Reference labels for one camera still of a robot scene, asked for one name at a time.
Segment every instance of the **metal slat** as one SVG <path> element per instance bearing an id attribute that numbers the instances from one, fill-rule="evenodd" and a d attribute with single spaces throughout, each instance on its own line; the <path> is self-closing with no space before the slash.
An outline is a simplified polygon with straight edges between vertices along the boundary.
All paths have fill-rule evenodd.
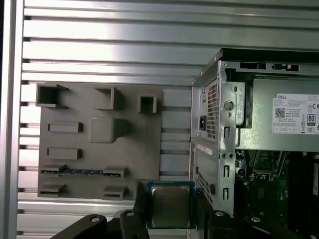
<path id="1" fill-rule="evenodd" d="M 138 23 L 24 21 L 24 37 L 109 41 L 236 45 L 241 47 L 317 49 L 319 34 L 271 28 L 197 27 Z"/>
<path id="2" fill-rule="evenodd" d="M 217 51 L 218 48 L 214 47 L 175 47 L 147 44 L 101 44 L 61 41 L 32 41 L 23 44 L 23 57 L 25 59 L 165 63 L 197 66 L 205 65 Z"/>
<path id="3" fill-rule="evenodd" d="M 191 77 L 146 77 L 146 76 L 104 76 L 104 75 L 79 75 L 57 73 L 22 73 L 24 81 L 66 81 L 88 83 L 127 83 L 127 84 L 150 84 L 150 85 L 176 85 L 190 86 Z"/>
<path id="4" fill-rule="evenodd" d="M 100 12 L 84 10 L 65 10 L 65 9 L 37 9 L 27 8 L 24 11 L 27 16 L 36 17 L 66 17 L 66 18 L 94 18 L 112 20 L 138 20 L 138 21 L 162 21 L 176 23 L 211 23 L 211 24 L 237 24 L 241 26 L 268 26 L 286 28 L 314 28 L 318 29 L 319 23 L 316 19 L 306 18 L 303 21 L 293 18 L 271 18 L 269 16 L 255 15 L 221 15 L 221 14 L 167 14 L 162 12 Z"/>
<path id="5" fill-rule="evenodd" d="M 39 150 L 36 149 L 20 149 L 19 150 L 19 166 L 20 167 L 38 167 Z"/>
<path id="6" fill-rule="evenodd" d="M 190 128 L 190 112 L 162 113 L 162 128 Z"/>
<path id="7" fill-rule="evenodd" d="M 20 135 L 21 136 L 39 136 L 40 135 L 40 127 L 21 128 Z"/>
<path id="8" fill-rule="evenodd" d="M 84 215 L 18 214 L 18 231 L 29 233 L 58 233 L 80 220 Z"/>
<path id="9" fill-rule="evenodd" d="M 188 151 L 189 142 L 162 142 L 160 143 L 161 150 L 176 150 L 176 151 Z"/>
<path id="10" fill-rule="evenodd" d="M 189 142 L 189 133 L 161 133 L 161 141 Z"/>
<path id="11" fill-rule="evenodd" d="M 55 214 L 102 214 L 112 217 L 117 211 L 133 208 L 132 202 L 126 203 L 118 202 L 103 202 L 100 203 L 86 202 L 85 207 L 83 203 L 76 202 L 48 202 L 39 198 L 37 201 L 19 201 L 18 209 L 24 212 L 37 213 L 55 213 Z"/>
<path id="12" fill-rule="evenodd" d="M 191 107 L 191 90 L 163 90 L 163 106 Z"/>
<path id="13" fill-rule="evenodd" d="M 32 52 L 30 52 L 27 58 L 34 59 L 33 57 L 36 57 L 36 56 Z M 41 72 L 48 72 L 48 73 L 104 74 L 104 75 L 125 74 L 125 75 L 148 75 L 148 76 L 153 75 L 153 76 L 172 76 L 172 77 L 181 77 L 181 76 L 195 77 L 202 68 L 201 66 L 175 66 L 175 67 L 153 66 L 151 67 L 150 65 L 143 64 L 143 63 L 140 63 L 138 65 L 133 63 L 130 65 L 128 63 L 123 64 L 120 61 L 118 63 L 109 63 L 109 62 L 101 63 L 101 62 L 87 62 L 85 60 L 83 60 L 85 61 L 85 64 L 76 63 L 76 62 L 73 62 L 72 64 L 70 63 L 53 64 L 54 62 L 52 62 L 52 64 L 48 64 L 47 62 L 49 57 L 50 55 L 47 54 L 46 61 L 44 60 L 45 63 L 34 63 L 34 60 L 31 60 L 31 63 L 23 63 L 22 64 L 23 72 L 39 72 L 40 70 Z M 158 57 L 157 58 L 153 57 L 153 59 L 158 61 L 160 60 Z M 106 61 L 106 58 L 104 57 L 103 59 L 99 59 L 97 57 L 96 60 Z M 116 57 L 111 56 L 110 60 L 116 61 Z"/>
<path id="14" fill-rule="evenodd" d="M 25 0 L 25 6 L 26 7 L 43 7 L 43 8 L 63 8 L 63 9 L 88 9 L 88 10 L 107 10 L 107 9 L 113 9 L 113 10 L 144 10 L 144 11 L 151 11 L 151 10 L 158 10 L 158 11 L 175 11 L 175 12 L 202 12 L 202 13 L 211 13 L 214 12 L 215 6 L 206 5 L 205 7 L 202 7 L 202 5 L 186 5 L 186 3 L 192 2 L 191 0 L 179 0 L 180 3 L 183 4 L 160 4 L 160 3 L 121 3 L 121 2 L 102 2 L 97 1 L 96 4 L 92 4 L 90 1 L 71 1 L 71 0 L 65 0 L 63 2 L 55 1 L 55 0 Z M 296 0 L 296 1 L 286 1 L 286 0 L 203 0 L 201 2 L 206 3 L 214 3 L 216 4 L 216 7 L 220 7 L 219 3 L 227 3 L 228 7 L 225 7 L 225 10 L 221 13 L 233 13 L 233 14 L 240 14 L 244 11 L 241 7 L 245 4 L 248 4 L 252 8 L 252 12 L 255 12 L 256 14 L 260 14 L 264 9 L 263 8 L 253 8 L 253 6 L 259 6 L 259 5 L 269 5 L 272 6 L 286 6 L 286 7 L 292 7 L 292 6 L 309 6 L 309 7 L 316 7 L 319 6 L 319 3 L 313 0 Z M 268 13 L 270 14 L 272 11 L 276 11 L 276 8 L 274 9 L 267 9 L 267 11 L 264 10 L 264 14 Z"/>
<path id="15" fill-rule="evenodd" d="M 160 156 L 160 171 L 165 172 L 188 172 L 189 155 L 170 155 Z"/>

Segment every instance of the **screw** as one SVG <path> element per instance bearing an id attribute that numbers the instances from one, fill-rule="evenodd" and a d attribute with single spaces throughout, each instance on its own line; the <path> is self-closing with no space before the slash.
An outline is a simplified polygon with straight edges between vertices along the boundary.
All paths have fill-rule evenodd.
<path id="1" fill-rule="evenodd" d="M 215 215 L 218 217 L 222 217 L 224 215 L 224 213 L 223 212 L 216 212 Z"/>
<path id="2" fill-rule="evenodd" d="M 91 222 L 96 223 L 100 220 L 100 218 L 95 217 L 95 218 L 91 218 Z"/>
<path id="3" fill-rule="evenodd" d="M 253 218 L 251 218 L 251 220 L 252 220 L 253 222 L 255 222 L 255 223 L 261 222 L 260 218 L 257 218 L 257 217 L 253 217 Z"/>
<path id="4" fill-rule="evenodd" d="M 227 111 L 231 111 L 234 108 L 234 103 L 232 101 L 226 101 L 224 103 L 224 108 Z"/>
<path id="5" fill-rule="evenodd" d="M 245 170 L 241 168 L 241 169 L 238 170 L 237 174 L 239 176 L 244 176 L 245 175 Z"/>

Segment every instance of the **gray rectangular block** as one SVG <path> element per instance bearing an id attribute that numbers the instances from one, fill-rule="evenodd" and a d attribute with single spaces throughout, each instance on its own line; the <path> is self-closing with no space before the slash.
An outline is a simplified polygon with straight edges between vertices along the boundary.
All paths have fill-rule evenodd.
<path id="1" fill-rule="evenodd" d="M 155 114 L 158 107 L 157 96 L 152 95 L 141 95 L 139 96 L 139 109 L 138 112 L 141 114 Z"/>
<path id="2" fill-rule="evenodd" d="M 103 200 L 123 200 L 125 187 L 106 187 L 103 192 Z"/>
<path id="3" fill-rule="evenodd" d="M 51 159 L 76 160 L 81 158 L 82 151 L 75 148 L 47 148 L 46 155 Z"/>
<path id="4" fill-rule="evenodd" d="M 78 122 L 52 122 L 48 125 L 49 132 L 78 133 L 82 131 L 82 124 Z"/>
<path id="5" fill-rule="evenodd" d="M 41 167 L 41 171 L 51 171 L 51 172 L 59 172 L 62 169 L 66 168 L 66 164 L 63 165 L 44 165 Z"/>
<path id="6" fill-rule="evenodd" d="M 110 177 L 114 176 L 114 177 L 119 178 L 119 179 L 124 179 L 125 171 L 126 171 L 125 167 L 111 167 L 111 166 L 109 166 L 103 170 L 103 173 L 109 174 Z"/>

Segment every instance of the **green circuit board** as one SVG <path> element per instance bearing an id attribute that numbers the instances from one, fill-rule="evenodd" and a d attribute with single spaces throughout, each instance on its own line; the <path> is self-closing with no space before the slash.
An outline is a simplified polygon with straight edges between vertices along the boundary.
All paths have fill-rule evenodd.
<path id="1" fill-rule="evenodd" d="M 287 225 L 288 219 L 288 165 L 289 161 L 279 161 L 279 153 L 276 151 L 258 152 L 249 150 L 245 152 L 246 185 L 237 190 L 237 198 L 244 195 L 242 216 L 259 217 L 275 221 L 282 226 Z M 262 172 L 280 169 L 278 177 L 270 179 Z M 249 175 L 258 175 L 251 179 Z"/>

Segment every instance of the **80 plus logo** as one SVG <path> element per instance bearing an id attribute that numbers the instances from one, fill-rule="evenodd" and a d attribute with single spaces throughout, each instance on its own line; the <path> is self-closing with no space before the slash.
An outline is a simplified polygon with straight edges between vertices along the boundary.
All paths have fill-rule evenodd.
<path id="1" fill-rule="evenodd" d="M 315 126 L 316 124 L 316 115 L 309 114 L 307 115 L 307 125 Z"/>

